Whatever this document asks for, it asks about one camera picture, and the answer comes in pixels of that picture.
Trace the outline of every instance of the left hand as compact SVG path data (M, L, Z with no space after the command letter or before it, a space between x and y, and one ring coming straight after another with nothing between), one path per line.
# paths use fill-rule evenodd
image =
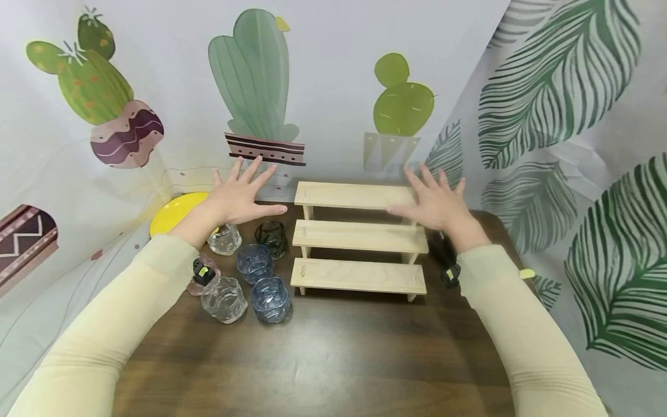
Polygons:
M243 158L239 157L223 181L217 170L213 171L213 189L208 197L194 207L168 233L179 236L195 248L200 248L213 230L223 224L241 224L263 216L276 216L287 211L281 204L255 204L255 195L275 172L275 165L262 172L254 181L252 177L261 164L258 156L241 174Z
M287 207L281 204L255 203L255 195L275 173L276 166L271 165L253 181L253 176L261 164L261 156L256 157L240 175L242 163L243 158L239 156L225 181L220 178L217 169L214 170L213 189L206 200L197 206L199 215L209 218L216 227L225 223L241 224L264 216L277 216L287 211Z

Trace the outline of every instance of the shelf plank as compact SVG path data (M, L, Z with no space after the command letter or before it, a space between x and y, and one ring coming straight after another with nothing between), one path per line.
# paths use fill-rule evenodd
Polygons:
M422 226L297 220L292 244L313 248L427 254Z
M294 204L384 210L388 205L416 205L410 187L300 181Z
M426 294L419 265L296 258L293 287Z

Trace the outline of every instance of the beige sleeve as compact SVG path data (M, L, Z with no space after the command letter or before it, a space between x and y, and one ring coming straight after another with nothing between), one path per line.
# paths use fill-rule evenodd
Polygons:
M461 294L477 311L505 365L519 417L606 417L565 335L499 245L458 256Z
M197 255L180 238L155 236L60 336L9 416L110 416L126 361L183 293Z

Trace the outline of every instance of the black glass cup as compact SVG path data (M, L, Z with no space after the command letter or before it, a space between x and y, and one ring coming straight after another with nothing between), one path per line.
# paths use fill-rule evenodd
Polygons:
M281 222L264 222L255 230L255 239L266 246L271 259L280 259L287 253L285 225Z

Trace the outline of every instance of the blue glass cup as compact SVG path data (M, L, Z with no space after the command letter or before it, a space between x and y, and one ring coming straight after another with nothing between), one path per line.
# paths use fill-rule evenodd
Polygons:
M289 310L289 293L278 277L262 278L252 288L252 308L257 318L267 323L280 323Z
M273 276L273 260L266 246L250 244L236 255L236 269L247 283L255 285L260 279Z

